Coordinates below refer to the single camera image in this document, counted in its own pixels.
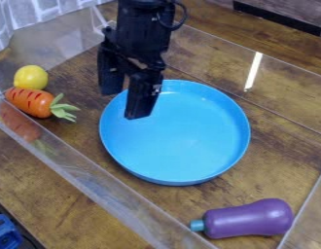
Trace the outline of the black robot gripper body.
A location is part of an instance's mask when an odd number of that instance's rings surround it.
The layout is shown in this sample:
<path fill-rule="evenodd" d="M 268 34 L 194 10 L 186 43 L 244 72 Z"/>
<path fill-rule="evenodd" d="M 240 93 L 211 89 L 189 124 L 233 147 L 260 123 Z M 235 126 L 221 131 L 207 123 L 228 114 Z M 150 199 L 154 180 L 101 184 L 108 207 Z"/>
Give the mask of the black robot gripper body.
<path fill-rule="evenodd" d="M 116 27 L 104 29 L 104 49 L 161 71 L 174 15 L 169 0 L 117 0 Z"/>

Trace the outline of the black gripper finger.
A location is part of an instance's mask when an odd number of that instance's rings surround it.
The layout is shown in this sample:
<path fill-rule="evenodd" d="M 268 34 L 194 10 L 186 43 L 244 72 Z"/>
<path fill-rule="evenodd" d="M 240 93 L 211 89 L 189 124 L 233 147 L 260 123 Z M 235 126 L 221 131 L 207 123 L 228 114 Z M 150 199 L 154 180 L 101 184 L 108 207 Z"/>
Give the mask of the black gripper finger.
<path fill-rule="evenodd" d="M 124 82 L 124 57 L 104 46 L 97 52 L 97 74 L 101 94 L 118 94 Z"/>
<path fill-rule="evenodd" d="M 160 71 L 141 70 L 129 77 L 124 117 L 128 120 L 148 117 L 160 95 Z"/>

